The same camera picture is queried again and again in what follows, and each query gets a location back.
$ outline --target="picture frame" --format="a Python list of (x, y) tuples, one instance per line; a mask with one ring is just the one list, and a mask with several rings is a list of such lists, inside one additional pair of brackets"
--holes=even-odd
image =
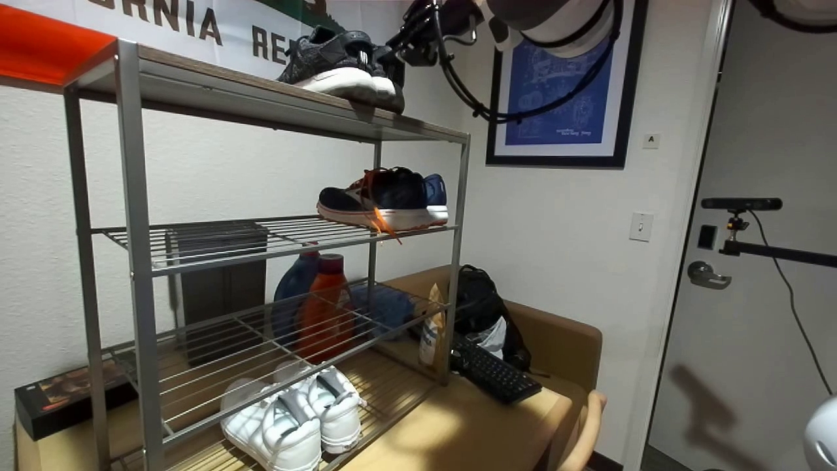
[[(602, 71), (565, 105), (509, 122), (489, 121), (487, 164), (623, 171), (649, 0), (623, 0), (623, 27)], [(607, 40), (577, 57), (521, 43), (494, 52), (491, 111), (542, 108), (572, 88)]]

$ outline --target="black backpack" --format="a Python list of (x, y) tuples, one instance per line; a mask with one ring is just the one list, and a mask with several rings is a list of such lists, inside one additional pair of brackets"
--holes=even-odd
[(527, 371), (531, 354), (523, 345), (523, 336), (518, 325), (508, 317), (508, 307), (502, 304), (491, 278), (483, 270), (474, 265), (460, 268), (460, 285), (455, 302), (455, 340), (467, 340), (471, 336), (487, 333), (502, 317), (508, 325), (502, 359)]

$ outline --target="door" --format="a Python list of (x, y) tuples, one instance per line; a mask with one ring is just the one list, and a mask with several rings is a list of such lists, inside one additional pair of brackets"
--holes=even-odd
[(726, 36), (649, 471), (802, 471), (802, 427), (837, 383), (837, 270), (719, 255), (731, 215), (701, 207), (777, 197), (781, 210), (755, 213), (763, 235), (742, 213), (736, 240), (837, 255), (837, 33), (781, 28), (736, 0)]

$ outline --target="door handle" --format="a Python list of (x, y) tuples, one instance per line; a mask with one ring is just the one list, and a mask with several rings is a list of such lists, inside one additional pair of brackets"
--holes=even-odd
[(731, 283), (731, 278), (717, 274), (714, 268), (706, 261), (691, 261), (688, 279), (708, 290), (725, 290)]

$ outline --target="metal shoe rack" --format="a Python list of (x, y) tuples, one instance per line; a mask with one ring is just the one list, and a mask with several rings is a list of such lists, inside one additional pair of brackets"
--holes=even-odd
[[(71, 135), (71, 171), (72, 171), (72, 200), (76, 200), (76, 224), (79, 224), (79, 255), (81, 255), (81, 283), (83, 283), (83, 320), (89, 337), (89, 368), (92, 368), (92, 389), (93, 389), (93, 430), (96, 430), (96, 449), (98, 468), (109, 468), (106, 449), (106, 409), (102, 389), (102, 362), (115, 362), (123, 367), (126, 377), (135, 385), (139, 412), (140, 412), (140, 449), (132, 459), (139, 468), (202, 468), (195, 466), (195, 456), (171, 453), (182, 443), (209, 443), (215, 453), (217, 448), (217, 421), (239, 412), (238, 402), (226, 412), (220, 412), (221, 389), (238, 377), (271, 377), (277, 368), (285, 368), (285, 380), (273, 385), (289, 385), (301, 377), (338, 364), (344, 368), (357, 385), (365, 385), (369, 377), (386, 377), (381, 371), (369, 368), (365, 355), (378, 355), (369, 351), (381, 345), (383, 340), (396, 337), (404, 326), (381, 326), (362, 311), (355, 311), (353, 325), (355, 337), (353, 345), (328, 359), (326, 364), (306, 364), (301, 355), (285, 349), (283, 337), (273, 337), (268, 325), (271, 307), (233, 311), (221, 320), (212, 320), (205, 325), (195, 325), (188, 330), (202, 333), (202, 345), (195, 349), (225, 349), (236, 345), (233, 354), (203, 362), (198, 367), (188, 367), (177, 342), (182, 340), (182, 330), (160, 333), (153, 323), (153, 278), (181, 274), (190, 270), (212, 270), (226, 265), (246, 265), (268, 256), (293, 256), (304, 251), (304, 244), (315, 240), (319, 249), (341, 249), (341, 245), (369, 245), (369, 283), (377, 273), (377, 244), (386, 235), (370, 232), (349, 224), (331, 224), (319, 218), (277, 218), (277, 219), (249, 219), (251, 224), (263, 230), (258, 244), (221, 244), (221, 249), (205, 249), (188, 256), (171, 256), (165, 249), (165, 232), (170, 228), (148, 224), (148, 197), (147, 197), (147, 158), (143, 158), (143, 121), (140, 111), (165, 111), (182, 113), (215, 121), (230, 121), (242, 125), (267, 125), (297, 133), (315, 133), (347, 142), (362, 142), (374, 147), (374, 168), (381, 164), (381, 142), (446, 142), (457, 147), (460, 172), (457, 172), (457, 202), (455, 218), (443, 228), (433, 228), (426, 232), (451, 232), (451, 260), (449, 260), (449, 292), (455, 292), (457, 274), (457, 255), (462, 239), (462, 210), (464, 210), (464, 180), (467, 180), (467, 147), (471, 138), (464, 133), (451, 133), (412, 118), (392, 115), (383, 111), (355, 108), (344, 99), (307, 95), (294, 87), (285, 87), (267, 78), (253, 78), (246, 73), (215, 69), (205, 63), (195, 63), (188, 57), (177, 57), (170, 52), (148, 50), (140, 44), (115, 43), (96, 63), (81, 71), (66, 95), (66, 121)], [(123, 159), (123, 193), (126, 193), (126, 228), (92, 228), (89, 218), (89, 193), (86, 193), (86, 162), (83, 162), (83, 133), (81, 133), (81, 99), (98, 99), (118, 105), (118, 130), (119, 130), (119, 159)], [(98, 307), (96, 307), (96, 279), (93, 279), (93, 251), (92, 239), (105, 235), (127, 251), (131, 261), (131, 298), (132, 298), (132, 323), (135, 340), (126, 345), (102, 349), (98, 340)], [(430, 385), (426, 377), (404, 380), (404, 375), (394, 375), (386, 388), (426, 388)], [(416, 406), (421, 393), (400, 393), (392, 394), (392, 412), (374, 414), (377, 406), (365, 406), (365, 435), (362, 443), (374, 440), (377, 431), (407, 414)]]

